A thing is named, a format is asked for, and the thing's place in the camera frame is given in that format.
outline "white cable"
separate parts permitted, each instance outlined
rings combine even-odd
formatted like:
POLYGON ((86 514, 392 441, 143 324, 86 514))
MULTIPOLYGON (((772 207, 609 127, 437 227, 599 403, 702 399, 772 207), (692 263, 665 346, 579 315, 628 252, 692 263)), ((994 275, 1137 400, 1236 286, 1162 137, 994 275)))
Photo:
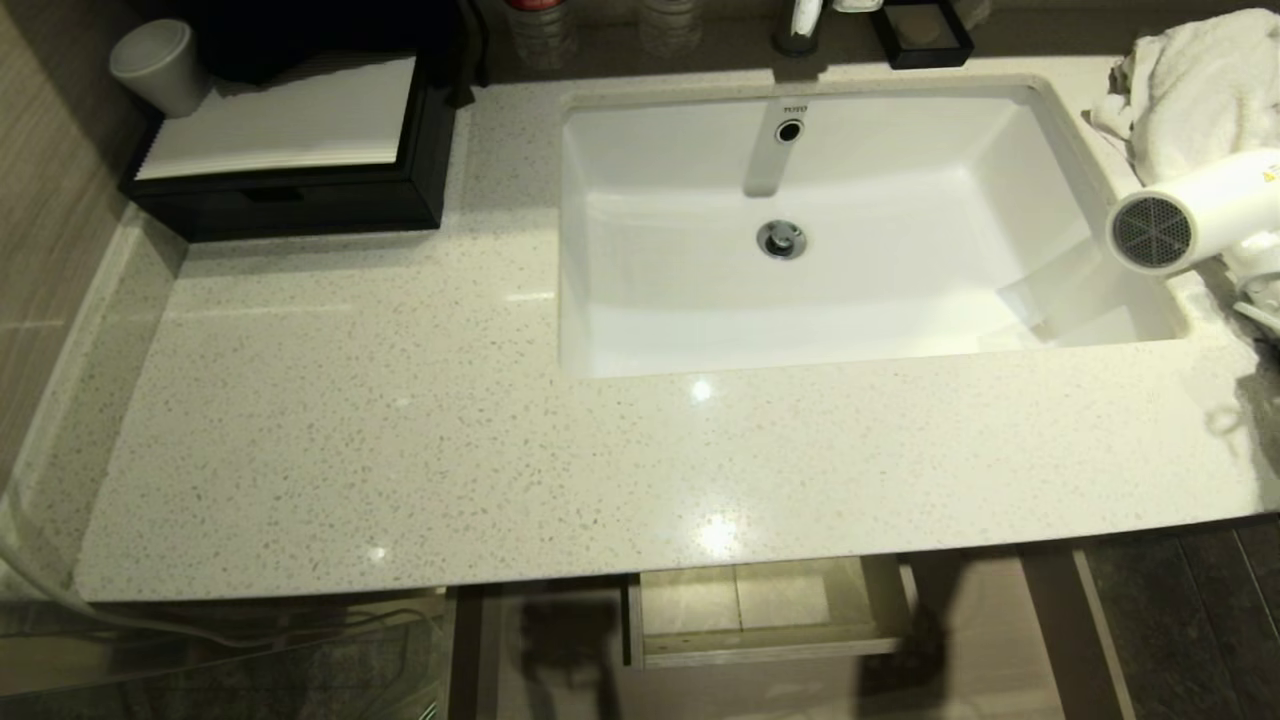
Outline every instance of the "white cable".
POLYGON ((296 628, 289 632, 276 633, 273 635, 264 635, 257 638, 232 638, 228 635, 215 633, 212 630, 196 628, 195 625, 184 625, 182 623, 169 623, 165 620, 146 620, 142 618, 127 618, 124 615, 116 615, 114 612, 105 612, 102 610, 97 610, 96 607, 84 602, 76 594, 64 591, 58 585, 55 585, 54 583, 50 583, 49 580, 42 578, 40 573, 33 570, 31 565, 28 565, 27 561, 23 560, 20 555, 18 555, 18 551, 13 546, 10 546, 8 542, 4 541, 4 538, 0 538, 0 561, 4 561, 4 564, 8 565, 19 578, 26 580, 27 584, 29 584, 31 587, 40 591, 45 597, 65 607, 67 610, 70 610, 72 612, 76 612, 77 615, 83 615, 84 618, 90 618, 100 623, 106 623, 109 625, 123 625, 125 628, 137 628, 140 630, 160 630, 164 633, 178 633, 182 635, 204 638, 206 641, 215 642, 218 644, 227 647, 239 647, 239 648, 260 647, 264 644, 270 644, 276 641, 285 639, 298 633, 329 630, 329 629, 351 629, 351 628, 357 628, 360 625, 380 623, 393 615, 408 614, 408 615, 416 615, 420 619, 424 618, 424 615, 416 610, 402 609, 402 610, 392 610, 389 612, 383 612, 380 615, 374 615, 372 618, 366 618, 364 620, 357 620, 355 623, 314 626, 314 628, 296 628))
POLYGON ((1276 334, 1280 334, 1280 318, 1276 318, 1271 313, 1243 301, 1236 302, 1233 307, 1236 313, 1244 315, 1245 318, 1252 319, 1276 334))

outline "wood grain wall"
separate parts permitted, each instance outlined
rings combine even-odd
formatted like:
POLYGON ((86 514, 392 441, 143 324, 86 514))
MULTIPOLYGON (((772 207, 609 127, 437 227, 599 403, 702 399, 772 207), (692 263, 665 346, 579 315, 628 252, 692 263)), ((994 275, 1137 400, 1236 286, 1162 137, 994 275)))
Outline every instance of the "wood grain wall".
POLYGON ((142 115, 106 70, 120 0, 0 0, 0 491, 125 201, 142 115))

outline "white hair dryer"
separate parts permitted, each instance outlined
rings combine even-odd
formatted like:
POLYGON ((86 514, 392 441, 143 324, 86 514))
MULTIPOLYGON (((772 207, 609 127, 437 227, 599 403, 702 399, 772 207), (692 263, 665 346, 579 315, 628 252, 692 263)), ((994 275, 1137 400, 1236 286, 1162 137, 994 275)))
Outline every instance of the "white hair dryer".
POLYGON ((1106 243, 1125 266, 1165 275, 1222 255, 1235 309, 1280 333, 1280 150, 1236 152, 1124 197, 1106 243))

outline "sink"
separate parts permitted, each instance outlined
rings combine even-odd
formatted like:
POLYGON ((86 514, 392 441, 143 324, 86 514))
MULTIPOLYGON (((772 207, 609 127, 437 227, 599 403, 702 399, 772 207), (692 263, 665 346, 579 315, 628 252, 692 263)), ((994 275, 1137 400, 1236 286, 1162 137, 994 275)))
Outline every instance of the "sink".
POLYGON ((1100 250, 1105 197, 1069 127, 1021 86, 576 109, 561 364, 627 377, 1178 337, 1164 284, 1100 250), (769 251, 771 223, 800 233, 781 238, 791 256, 769 251))

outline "drawer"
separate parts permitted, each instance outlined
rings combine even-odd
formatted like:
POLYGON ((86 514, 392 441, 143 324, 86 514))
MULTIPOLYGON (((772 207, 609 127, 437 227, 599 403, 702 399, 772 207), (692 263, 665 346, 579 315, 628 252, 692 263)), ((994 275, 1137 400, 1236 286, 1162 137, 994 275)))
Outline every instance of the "drawer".
MULTIPOLYGON (((152 183, 147 190, 165 187, 165 181, 142 182, 152 183)), ((230 190, 215 187, 209 182, 188 192, 137 190, 131 199, 188 242, 440 225, 440 206, 424 202, 408 178, 280 186, 239 181, 229 182, 230 190)))
POLYGON ((893 652, 915 582, 896 555, 630 575, 623 661, 687 667, 893 652))

